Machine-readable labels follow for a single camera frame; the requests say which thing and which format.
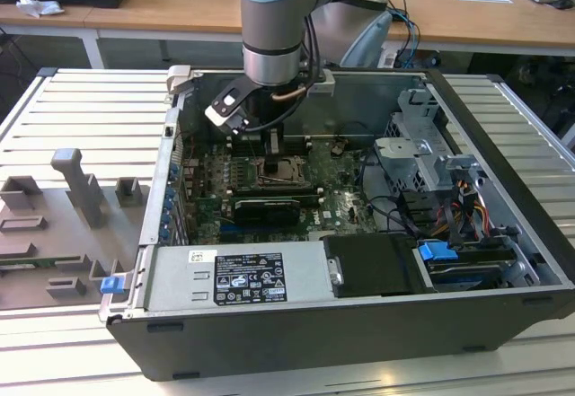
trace wooden desk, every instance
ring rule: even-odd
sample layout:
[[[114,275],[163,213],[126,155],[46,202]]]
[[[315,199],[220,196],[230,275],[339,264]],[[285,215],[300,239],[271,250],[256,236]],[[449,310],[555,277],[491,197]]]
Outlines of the wooden desk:
[[[121,8],[94,8],[87,28],[148,31],[242,32],[240,0],[124,0]]]
[[[401,8],[401,0],[392,1]],[[511,1],[407,3],[421,29],[422,49],[575,56],[575,9]],[[64,14],[34,19],[0,5],[0,26],[14,34],[78,37],[94,68],[105,67],[100,38],[241,41],[240,0],[124,0],[119,9],[65,8]],[[399,48],[406,36],[405,25],[394,23],[385,46]]]
[[[411,18],[420,26],[422,48],[439,44],[499,53],[543,54],[553,48],[575,51],[575,9],[556,10],[531,0],[511,0],[513,4],[406,1]],[[403,8],[402,0],[392,2]],[[407,37],[405,26],[394,23],[390,40],[401,37]]]

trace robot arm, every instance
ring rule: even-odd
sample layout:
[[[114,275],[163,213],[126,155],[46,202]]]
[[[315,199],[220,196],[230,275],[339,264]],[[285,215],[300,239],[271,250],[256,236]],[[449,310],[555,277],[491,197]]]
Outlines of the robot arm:
[[[298,78],[300,52],[305,18],[312,12],[324,59],[344,66],[365,66],[375,58],[391,22],[389,13],[384,13],[385,3],[330,1],[241,0],[245,77],[233,81],[206,109],[206,116],[216,126],[235,134],[253,129],[248,128],[246,106],[251,106],[262,125],[282,112],[293,113],[300,98],[290,108],[271,96],[303,91]]]

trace metal bracket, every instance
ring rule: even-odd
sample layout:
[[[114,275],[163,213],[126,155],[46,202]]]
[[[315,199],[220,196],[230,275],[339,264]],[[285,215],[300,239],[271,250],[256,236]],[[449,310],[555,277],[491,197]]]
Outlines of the metal bracket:
[[[451,174],[453,170],[477,171],[481,170],[481,165],[473,155],[439,156],[433,164],[438,174],[438,185],[451,185]]]
[[[168,93],[175,95],[190,89],[192,86],[191,81],[196,77],[191,66],[171,66],[166,79]]]
[[[250,124],[241,104],[259,89],[261,85],[252,82],[247,75],[242,75],[234,79],[204,113],[216,127],[228,128],[237,135]]]
[[[397,103],[405,116],[434,117],[439,103],[427,89],[410,89],[403,91]]]
[[[322,70],[320,79],[322,80],[318,81],[311,88],[309,88],[309,91],[307,91],[307,95],[327,94],[332,97],[333,94],[335,93],[335,78],[333,77],[333,73],[328,69],[324,69]]]

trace metal work surface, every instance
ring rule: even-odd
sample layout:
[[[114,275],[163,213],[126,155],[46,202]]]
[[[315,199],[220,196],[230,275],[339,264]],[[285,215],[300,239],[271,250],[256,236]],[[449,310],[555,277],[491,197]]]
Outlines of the metal work surface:
[[[0,130],[0,181],[29,175],[40,188],[67,187],[50,159],[58,148],[77,147],[101,187],[123,176],[151,183],[171,107],[165,71],[60,69],[39,82],[10,128]]]
[[[497,351],[153,383],[95,312],[0,320],[3,395],[531,395],[575,392],[575,317],[536,324]]]
[[[447,75],[463,102],[533,192],[563,234],[575,245],[575,157],[505,85],[485,76]],[[463,153],[471,149],[447,125]]]
[[[0,209],[4,254],[11,254],[14,245],[31,245],[21,257],[1,257],[12,261],[0,262],[6,270],[0,278],[0,310],[97,304],[102,278],[133,266],[170,107],[164,104],[164,78],[162,71],[59,70],[37,77],[4,121],[3,191],[11,183],[17,187],[19,177],[31,177],[38,189],[24,194],[26,208],[6,202]],[[61,148],[81,150],[81,167],[101,191],[102,226],[86,223],[62,172],[50,165]],[[139,206],[119,202],[119,178],[137,179]],[[61,263],[74,259],[78,262]]]

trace gray plastic part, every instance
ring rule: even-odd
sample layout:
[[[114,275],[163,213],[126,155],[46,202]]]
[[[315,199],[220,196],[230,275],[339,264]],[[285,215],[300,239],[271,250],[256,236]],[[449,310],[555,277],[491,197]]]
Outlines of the gray plastic part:
[[[114,262],[111,265],[110,274],[113,275],[114,273],[123,273],[123,272],[124,268],[122,267],[122,264],[118,260],[114,260]]]
[[[57,72],[57,66],[43,66],[38,70],[38,73],[36,73],[36,77],[54,77]]]
[[[116,197],[120,207],[142,206],[142,189],[137,178],[119,178],[116,182]]]
[[[93,174],[86,174],[85,178],[88,181],[88,188],[93,193],[93,196],[96,198],[96,201],[98,202],[98,204],[101,204],[103,194],[102,194],[102,189],[100,188],[100,185],[98,184],[98,180],[96,179],[96,177]],[[79,204],[75,201],[74,194],[72,194],[72,191],[66,191],[66,194],[68,195],[68,198],[70,199],[70,203],[72,203],[72,206],[78,207]]]
[[[0,244],[0,259],[21,259],[31,257],[36,253],[36,247],[32,242],[13,243],[10,245]]]
[[[108,273],[100,264],[100,261],[94,260],[92,263],[92,268],[90,269],[90,275],[88,276],[88,280],[94,284],[94,286],[100,289],[102,285],[102,280],[108,276]]]
[[[10,210],[32,209],[32,203],[27,196],[41,194],[32,176],[8,177],[0,189],[0,198]]]
[[[92,261],[87,255],[82,255],[78,257],[77,260],[56,261],[54,265],[60,272],[77,272],[90,269],[92,266]]]
[[[91,228],[98,228],[103,222],[102,211],[97,196],[82,172],[80,161],[82,161],[80,149],[58,149],[50,165],[64,175],[70,192],[74,196],[74,202],[78,204],[88,225]]]
[[[86,287],[79,277],[53,277],[48,280],[46,291],[59,299],[85,295]]]
[[[34,232],[44,230],[48,222],[44,216],[17,216],[0,219],[0,232]]]

